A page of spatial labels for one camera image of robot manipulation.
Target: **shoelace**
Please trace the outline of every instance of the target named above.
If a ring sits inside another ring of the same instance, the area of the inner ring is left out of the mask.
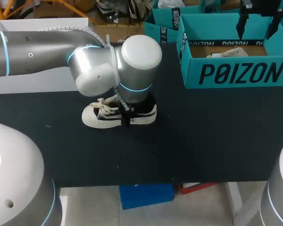
[[[108,99],[99,98],[97,102],[91,103],[90,106],[94,108],[98,108],[99,111],[105,112],[105,113],[113,113],[114,110],[112,110],[111,107],[107,106],[110,101],[113,101],[115,97],[109,97]]]

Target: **white shoe sole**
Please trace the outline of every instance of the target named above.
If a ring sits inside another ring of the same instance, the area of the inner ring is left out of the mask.
[[[132,125],[147,125],[151,124],[152,122],[155,121],[156,119],[156,105],[154,106],[153,110],[151,113],[154,113],[152,116],[149,117],[141,117],[141,118],[133,118],[133,121],[130,122]],[[94,115],[94,117],[90,117],[84,109],[82,113],[82,121],[86,126],[92,127],[92,128],[97,128],[97,129],[108,129],[112,128],[115,126],[120,126],[122,125],[121,120],[111,120],[111,121],[103,121],[103,120],[98,120],[97,117]]]

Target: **teal shoe box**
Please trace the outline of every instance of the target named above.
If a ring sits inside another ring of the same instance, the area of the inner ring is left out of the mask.
[[[216,0],[211,5],[215,8],[216,13],[238,13],[240,11],[240,9],[220,10],[221,4],[225,4],[225,0]],[[206,10],[208,9],[205,8],[205,0],[199,0],[196,6],[181,8],[158,8],[158,1],[156,0],[153,6],[153,15],[157,25],[178,31],[181,14],[201,14],[206,13]]]
[[[179,19],[181,14],[199,14],[201,10],[201,2],[197,6],[187,6],[181,8],[155,8],[153,7],[153,15],[155,23],[159,26],[166,27],[178,31]]]
[[[266,40],[271,18],[249,16],[239,41],[238,14],[181,15],[177,51],[186,88],[283,86],[283,28],[279,25],[278,31]],[[267,56],[193,58],[189,45],[260,45]]]
[[[146,18],[144,27],[145,35],[152,37],[157,42],[177,42],[178,31],[157,26],[152,13]]]

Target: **open box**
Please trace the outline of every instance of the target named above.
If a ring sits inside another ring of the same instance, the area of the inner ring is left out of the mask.
[[[152,13],[146,18],[144,28],[145,35],[152,37],[157,42],[177,42],[178,31],[157,26]]]
[[[236,13],[181,15],[177,51],[186,88],[283,86],[282,26],[266,40],[271,18],[250,15],[239,40],[238,20]],[[225,46],[245,48],[249,56],[206,58]]]
[[[201,0],[189,0],[186,7],[181,8],[158,8],[158,0],[153,5],[155,23],[159,26],[178,31],[181,14],[201,13]]]

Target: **robotic arm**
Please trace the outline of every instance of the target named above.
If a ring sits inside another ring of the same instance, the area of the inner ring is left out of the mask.
[[[161,58],[159,44],[145,35],[113,47],[86,27],[0,32],[0,76],[68,66],[81,94],[97,96],[114,87],[126,110],[145,99]]]

